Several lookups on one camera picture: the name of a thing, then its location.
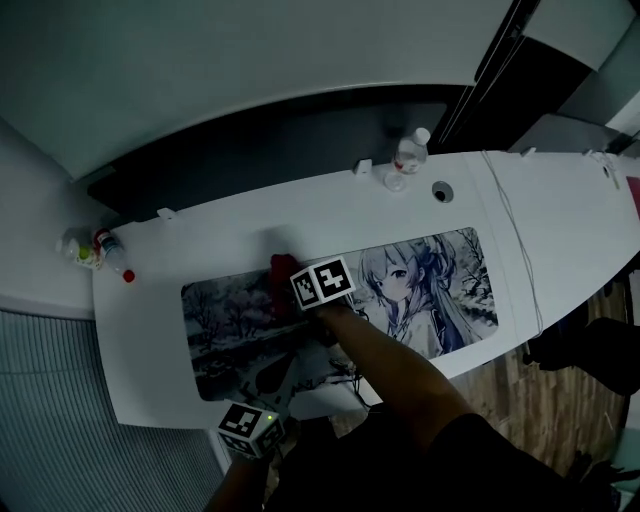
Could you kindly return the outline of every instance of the white box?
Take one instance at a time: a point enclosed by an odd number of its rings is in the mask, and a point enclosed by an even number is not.
[[[325,304],[356,289],[342,256],[301,270],[291,276],[291,285],[302,310]]]

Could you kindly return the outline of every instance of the white table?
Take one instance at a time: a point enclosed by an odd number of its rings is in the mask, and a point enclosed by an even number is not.
[[[533,264],[544,326],[602,287],[640,250],[640,220],[624,176],[640,176],[637,160],[612,157],[620,189],[602,166],[576,154],[491,152]],[[447,181],[454,201],[431,195]],[[435,359],[454,377],[536,335],[531,287],[513,227],[480,153],[432,156],[410,187],[392,194],[373,176],[349,171],[289,182],[179,212],[178,219],[129,224],[116,232],[137,273],[133,286],[108,271],[94,276],[102,362],[121,423],[209,428],[224,407],[203,401],[187,347],[183,284],[269,266],[265,233],[286,229],[312,259],[473,227],[496,301],[498,330],[488,339]],[[363,383],[369,403],[379,401]],[[300,419],[359,408],[347,386],[297,395]]]

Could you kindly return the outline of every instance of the marker cube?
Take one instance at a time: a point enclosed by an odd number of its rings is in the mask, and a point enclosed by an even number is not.
[[[225,400],[231,405],[217,428],[227,448],[252,459],[264,457],[285,435],[277,412]]]
[[[291,277],[300,308],[304,311],[355,291],[349,267],[342,256],[316,263]]]

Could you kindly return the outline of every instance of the water bottle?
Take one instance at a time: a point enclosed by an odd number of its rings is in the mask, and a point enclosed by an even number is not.
[[[427,161],[427,142],[431,138],[429,130],[418,128],[410,137],[403,137],[393,156],[393,166],[402,174],[415,174]]]
[[[100,229],[93,237],[96,247],[100,248],[100,253],[105,263],[111,267],[116,274],[121,275],[127,282],[132,282],[136,275],[127,264],[127,257],[124,249],[108,229]]]
[[[73,261],[76,265],[99,270],[102,266],[102,258],[100,252],[91,246],[90,237],[74,236],[72,230],[67,230],[56,243],[56,252],[65,258]]]

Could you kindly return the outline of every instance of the anime mouse pad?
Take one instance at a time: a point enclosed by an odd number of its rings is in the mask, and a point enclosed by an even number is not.
[[[471,345],[498,328],[473,228],[335,256],[343,257],[354,281],[357,313],[427,359]],[[292,347],[301,356],[298,390],[357,378],[344,354],[319,342],[317,328],[298,316],[273,316],[268,286],[268,270],[261,270],[182,288],[191,364],[203,400],[232,398],[254,363],[275,360]],[[305,297],[314,301],[311,294]]]

